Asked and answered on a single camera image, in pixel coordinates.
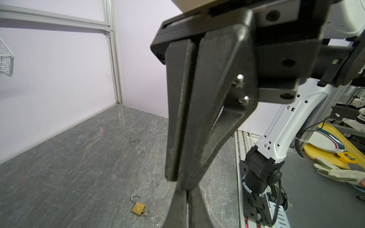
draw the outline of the glove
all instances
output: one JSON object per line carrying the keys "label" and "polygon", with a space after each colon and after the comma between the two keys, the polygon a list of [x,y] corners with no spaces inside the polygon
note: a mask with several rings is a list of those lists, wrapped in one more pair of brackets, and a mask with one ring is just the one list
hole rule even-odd
{"label": "glove", "polygon": [[317,169],[318,174],[335,181],[347,182],[363,187],[361,182],[365,180],[365,172],[340,169],[320,156],[316,157],[316,161],[318,164],[314,164],[314,167]]}

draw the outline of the padlock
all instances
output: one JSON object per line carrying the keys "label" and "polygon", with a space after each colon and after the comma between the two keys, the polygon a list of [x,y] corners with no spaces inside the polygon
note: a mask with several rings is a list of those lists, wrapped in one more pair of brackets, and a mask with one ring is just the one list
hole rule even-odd
{"label": "padlock", "polygon": [[135,205],[132,208],[132,212],[135,213],[138,216],[141,216],[141,215],[148,216],[150,214],[150,212],[149,211],[145,212],[146,205],[139,202],[139,201],[134,201],[133,200],[134,196],[137,196],[138,198],[141,198],[138,195],[131,196],[131,201],[135,202]]}

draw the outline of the padlock shackle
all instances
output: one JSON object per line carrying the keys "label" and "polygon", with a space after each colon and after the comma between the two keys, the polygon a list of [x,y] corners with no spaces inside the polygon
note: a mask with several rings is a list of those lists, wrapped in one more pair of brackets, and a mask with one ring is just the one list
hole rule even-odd
{"label": "padlock shackle", "polygon": [[132,195],[132,196],[131,196],[131,201],[133,201],[133,202],[137,203],[137,201],[134,201],[134,200],[133,200],[133,197],[134,197],[134,196],[137,196],[138,198],[141,198],[141,197],[140,197],[139,195]]}

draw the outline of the screw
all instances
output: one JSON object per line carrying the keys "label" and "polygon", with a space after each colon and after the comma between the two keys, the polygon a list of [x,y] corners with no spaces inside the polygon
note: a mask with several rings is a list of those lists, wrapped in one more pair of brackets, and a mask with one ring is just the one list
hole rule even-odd
{"label": "screw", "polygon": [[250,102],[250,98],[248,96],[240,97],[237,99],[237,102],[240,103],[241,105],[248,105]]}
{"label": "screw", "polygon": [[237,77],[233,80],[232,84],[236,87],[243,84],[244,76],[242,74],[237,75]]}

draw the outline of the yellow tray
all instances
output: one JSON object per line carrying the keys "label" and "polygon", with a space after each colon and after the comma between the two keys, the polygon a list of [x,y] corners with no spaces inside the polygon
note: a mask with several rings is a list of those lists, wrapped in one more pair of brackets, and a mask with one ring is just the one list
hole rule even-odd
{"label": "yellow tray", "polygon": [[[337,137],[345,145],[345,150],[350,152],[352,155],[354,155],[354,157],[358,159],[358,165],[365,168],[365,156],[354,145],[352,145],[352,143],[349,142],[336,128],[331,125],[324,124],[323,129]],[[341,169],[348,169],[347,165],[341,162],[338,158],[336,158],[333,153],[315,147],[310,143],[307,143],[304,146],[304,151],[311,159],[316,159],[317,156],[321,156],[323,159],[334,164],[335,166],[340,167]]]}

